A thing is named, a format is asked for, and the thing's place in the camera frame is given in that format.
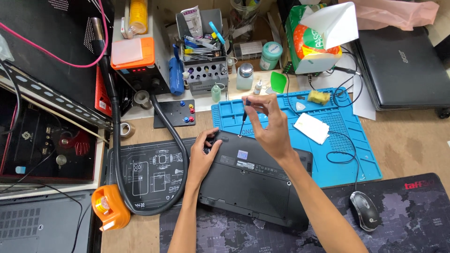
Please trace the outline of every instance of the hand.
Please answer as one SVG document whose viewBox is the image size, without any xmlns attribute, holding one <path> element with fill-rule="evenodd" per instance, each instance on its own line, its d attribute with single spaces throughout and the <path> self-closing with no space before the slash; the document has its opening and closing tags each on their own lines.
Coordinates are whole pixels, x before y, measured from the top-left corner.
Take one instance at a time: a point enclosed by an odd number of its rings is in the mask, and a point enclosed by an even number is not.
<svg viewBox="0 0 450 253">
<path fill-rule="evenodd" d="M 214 145 L 206 141 L 206 138 L 213 138 L 214 133 L 219 130 L 218 127 L 201 132 L 195 143 L 191 147 L 191 159 L 188 170 L 188 179 L 186 184 L 199 187 L 211 167 L 212 161 L 222 144 L 222 140 L 217 140 Z M 203 151 L 204 146 L 212 147 L 209 154 Z"/>
<path fill-rule="evenodd" d="M 283 158 L 296 153 L 291 146 L 288 132 L 288 117 L 278 106 L 275 94 L 264 96 L 243 96 L 248 99 L 250 106 L 245 106 L 248 118 L 252 122 L 256 140 L 264 150 L 278 163 Z M 258 118 L 258 112 L 264 113 L 269 118 L 269 125 L 264 129 Z"/>
</svg>

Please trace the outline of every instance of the laptop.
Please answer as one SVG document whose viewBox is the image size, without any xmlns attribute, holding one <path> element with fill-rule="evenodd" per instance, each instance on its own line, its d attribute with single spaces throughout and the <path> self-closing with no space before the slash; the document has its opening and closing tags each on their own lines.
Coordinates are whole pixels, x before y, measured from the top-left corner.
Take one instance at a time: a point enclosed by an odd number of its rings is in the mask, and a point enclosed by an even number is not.
<svg viewBox="0 0 450 253">
<path fill-rule="evenodd" d="M 377 110 L 450 105 L 450 78 L 425 28 L 360 30 L 351 46 Z"/>
<path fill-rule="evenodd" d="M 94 190 L 67 194 L 83 206 L 83 217 L 75 238 L 81 208 L 63 194 L 0 201 L 0 252 L 93 253 L 100 249 L 101 224 L 92 212 Z"/>
<path fill-rule="evenodd" d="M 219 130 L 216 140 L 223 142 L 200 186 L 199 202 L 299 231 L 308 229 L 294 186 L 256 139 Z M 312 153 L 294 150 L 311 176 Z"/>
</svg>

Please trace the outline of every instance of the pink plastic bag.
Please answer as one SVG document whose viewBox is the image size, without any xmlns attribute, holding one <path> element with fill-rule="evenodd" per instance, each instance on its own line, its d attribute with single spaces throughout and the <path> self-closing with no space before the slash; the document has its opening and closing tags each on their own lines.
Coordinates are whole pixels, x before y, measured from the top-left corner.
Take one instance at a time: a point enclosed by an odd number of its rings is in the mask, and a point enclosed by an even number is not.
<svg viewBox="0 0 450 253">
<path fill-rule="evenodd" d="M 339 3 L 350 0 L 339 0 Z M 433 24 L 439 5 L 434 2 L 410 3 L 394 0 L 352 0 L 356 7 L 358 30 L 395 26 L 404 31 Z"/>
</svg>

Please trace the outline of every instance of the orange tape dispenser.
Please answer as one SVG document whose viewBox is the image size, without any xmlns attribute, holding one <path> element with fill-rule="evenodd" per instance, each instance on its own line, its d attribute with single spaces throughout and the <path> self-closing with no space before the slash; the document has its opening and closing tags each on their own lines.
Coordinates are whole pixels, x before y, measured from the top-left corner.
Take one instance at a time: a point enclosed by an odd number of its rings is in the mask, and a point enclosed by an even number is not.
<svg viewBox="0 0 450 253">
<path fill-rule="evenodd" d="M 130 221 L 130 211 L 120 196 L 117 185 L 105 185 L 94 191 L 91 198 L 95 214 L 103 222 L 101 231 L 125 227 Z"/>
</svg>

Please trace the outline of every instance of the pink cable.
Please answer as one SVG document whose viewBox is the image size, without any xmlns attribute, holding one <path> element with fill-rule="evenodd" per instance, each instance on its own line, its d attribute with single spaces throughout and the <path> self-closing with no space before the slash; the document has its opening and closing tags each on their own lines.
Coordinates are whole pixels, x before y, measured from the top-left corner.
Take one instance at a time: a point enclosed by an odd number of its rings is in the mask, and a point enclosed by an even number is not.
<svg viewBox="0 0 450 253">
<path fill-rule="evenodd" d="M 42 52 L 50 55 L 51 57 L 57 59 L 58 61 L 60 61 L 60 62 L 62 62 L 64 64 L 67 64 L 69 66 L 76 67 L 76 68 L 90 68 L 90 67 L 96 65 L 100 61 L 100 59 L 103 57 L 103 54 L 106 52 L 106 48 L 108 46 L 108 26 L 106 25 L 105 12 L 103 11 L 103 6 L 102 6 L 102 1 L 101 0 L 99 0 L 99 5 L 100 5 L 100 11 L 102 13 L 103 25 L 104 25 L 104 29 L 105 29 L 105 37 L 106 37 L 105 48 L 103 49 L 103 52 L 98 57 L 98 59 L 96 59 L 93 63 L 91 63 L 89 65 L 75 65 L 75 64 L 72 64 L 72 63 L 68 63 L 68 62 L 60 59 L 58 56 L 56 56 L 56 55 L 52 54 L 51 52 L 47 51 L 46 49 L 42 48 L 41 46 L 36 45 L 35 43 L 33 43 L 33 42 L 29 41 L 28 39 L 24 38 L 23 36 L 21 36 L 20 34 L 18 34 L 16 32 L 14 32 L 13 30 L 9 29 L 6 25 L 4 25 L 1 22 L 0 22 L 0 27 L 3 28 L 5 31 L 11 33 L 12 35 L 16 36 L 17 38 L 23 40 L 24 42 L 26 42 L 26 43 L 30 44 L 31 46 L 41 50 Z"/>
</svg>

